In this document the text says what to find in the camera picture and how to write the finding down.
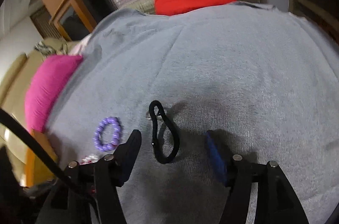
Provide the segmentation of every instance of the blue gripper pad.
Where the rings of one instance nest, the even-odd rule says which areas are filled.
[[[227,182],[226,162],[223,161],[221,155],[219,154],[218,149],[214,144],[214,141],[211,138],[209,132],[206,133],[206,149],[217,179],[219,180],[219,182],[225,185]]]

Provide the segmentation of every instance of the black cord loop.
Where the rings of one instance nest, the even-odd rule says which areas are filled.
[[[163,152],[160,150],[160,145],[159,145],[159,140],[158,140],[158,119],[154,112],[155,107],[158,108],[159,110],[158,114],[160,114],[165,125],[168,127],[169,131],[172,133],[172,136],[173,136],[174,147],[171,153],[169,154],[169,156],[167,157],[165,157]],[[149,112],[150,112],[150,118],[153,124],[152,146],[153,146],[153,152],[154,152],[155,159],[157,159],[157,161],[162,164],[170,163],[173,161],[173,159],[175,158],[175,156],[177,155],[179,151],[180,138],[179,138],[177,129],[175,128],[174,124],[170,121],[170,119],[166,116],[164,108],[162,107],[162,104],[159,101],[153,101],[150,103]]]

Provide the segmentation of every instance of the gray cloth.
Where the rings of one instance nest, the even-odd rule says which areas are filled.
[[[85,55],[53,108],[48,134],[65,166],[96,153],[92,137],[105,117],[120,118],[123,141],[141,131],[132,175],[118,191],[127,223],[219,222],[228,190],[206,156],[209,129],[251,161],[276,160],[311,224],[334,210],[339,53],[315,25],[242,2],[172,17],[124,9],[97,26]],[[180,128],[172,164],[153,155],[145,115],[155,99]],[[170,133],[161,131],[168,152]]]

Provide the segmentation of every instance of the black cable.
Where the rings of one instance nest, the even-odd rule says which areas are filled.
[[[83,192],[77,185],[75,185],[70,178],[64,174],[61,168],[58,167],[48,153],[40,146],[40,144],[28,133],[28,131],[1,108],[0,123],[19,137],[57,178],[64,182],[73,192],[87,199],[94,208],[96,207],[94,198],[88,193]]]
[[[168,127],[169,131],[172,133],[173,136],[174,146],[171,153],[167,157],[165,157],[163,152],[160,150],[158,140],[158,119],[154,112],[155,107],[158,108],[160,116],[162,117],[165,125]],[[180,138],[177,129],[175,128],[174,124],[170,121],[170,119],[166,116],[164,108],[162,107],[162,104],[159,101],[153,101],[150,103],[149,112],[153,124],[152,146],[155,159],[157,159],[157,161],[162,164],[170,163],[173,161],[173,159],[175,158],[179,151]]]

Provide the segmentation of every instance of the pink pillow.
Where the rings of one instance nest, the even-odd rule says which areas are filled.
[[[80,55],[52,55],[38,68],[25,98],[29,132],[32,129],[43,132],[50,110],[82,59]]]

